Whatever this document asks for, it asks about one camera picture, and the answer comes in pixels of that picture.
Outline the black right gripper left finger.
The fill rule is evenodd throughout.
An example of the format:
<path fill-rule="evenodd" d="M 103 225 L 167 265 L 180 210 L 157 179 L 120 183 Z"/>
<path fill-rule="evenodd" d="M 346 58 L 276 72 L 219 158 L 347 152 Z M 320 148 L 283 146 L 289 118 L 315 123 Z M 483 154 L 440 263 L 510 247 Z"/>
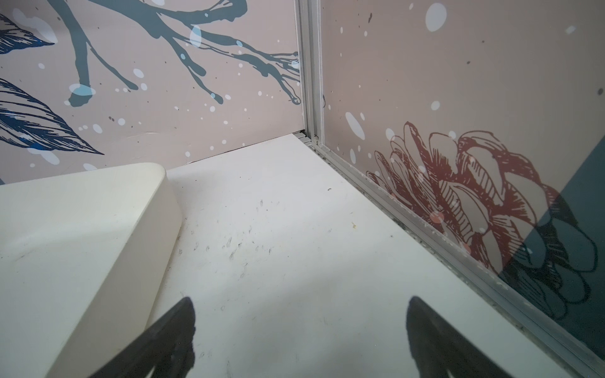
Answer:
<path fill-rule="evenodd" d="M 195 365 L 195 309 L 182 298 L 94 377 L 185 377 Z"/>

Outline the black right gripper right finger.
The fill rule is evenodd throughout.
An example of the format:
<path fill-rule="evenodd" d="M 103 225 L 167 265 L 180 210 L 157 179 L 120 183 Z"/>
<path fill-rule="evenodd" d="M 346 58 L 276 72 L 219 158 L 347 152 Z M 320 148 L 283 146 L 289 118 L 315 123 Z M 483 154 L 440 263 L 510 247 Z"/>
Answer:
<path fill-rule="evenodd" d="M 406 312 L 406 332 L 419 376 L 511 378 L 421 298 Z"/>

